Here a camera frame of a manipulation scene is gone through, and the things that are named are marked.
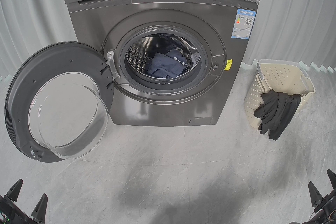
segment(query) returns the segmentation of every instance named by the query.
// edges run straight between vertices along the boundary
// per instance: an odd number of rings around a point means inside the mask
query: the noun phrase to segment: gray marble floor
[[[336,172],[336,73],[310,67],[316,94],[278,141],[249,126],[243,100],[255,69],[240,69],[217,125],[132,127],[109,123],[77,160],[39,163],[11,143],[0,114],[0,194],[19,178],[31,213],[43,192],[47,223],[283,223],[312,213],[307,184],[331,191]],[[7,89],[0,83],[0,103]]]

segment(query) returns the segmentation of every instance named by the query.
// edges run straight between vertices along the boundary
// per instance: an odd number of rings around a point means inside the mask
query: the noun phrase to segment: black clothing
[[[178,50],[166,54],[155,53],[145,65],[147,74],[163,79],[176,78],[186,68],[187,60]]]
[[[268,129],[271,129],[269,138],[277,140],[291,122],[301,102],[301,95],[288,95],[270,90],[260,96],[264,103],[254,111],[254,116],[261,118],[260,134],[265,134]]]

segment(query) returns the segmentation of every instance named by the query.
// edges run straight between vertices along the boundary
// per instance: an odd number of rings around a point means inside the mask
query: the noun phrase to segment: washing machine door
[[[113,89],[107,60],[91,46],[45,47],[12,79],[5,101],[8,134],[23,154],[41,162],[81,157],[106,131]]]

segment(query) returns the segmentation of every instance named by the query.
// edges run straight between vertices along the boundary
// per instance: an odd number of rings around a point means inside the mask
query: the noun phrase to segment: plastic basket
[[[258,128],[261,119],[254,117],[254,110],[263,103],[260,94],[274,90],[289,95],[301,94],[300,110],[315,93],[315,87],[306,71],[296,62],[259,60],[257,72],[244,100],[245,112],[250,125]]]

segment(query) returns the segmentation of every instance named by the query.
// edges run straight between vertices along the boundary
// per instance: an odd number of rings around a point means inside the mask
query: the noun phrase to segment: curtain
[[[336,67],[336,0],[261,0],[243,59]],[[76,41],[64,0],[0,0],[0,78],[37,50]]]

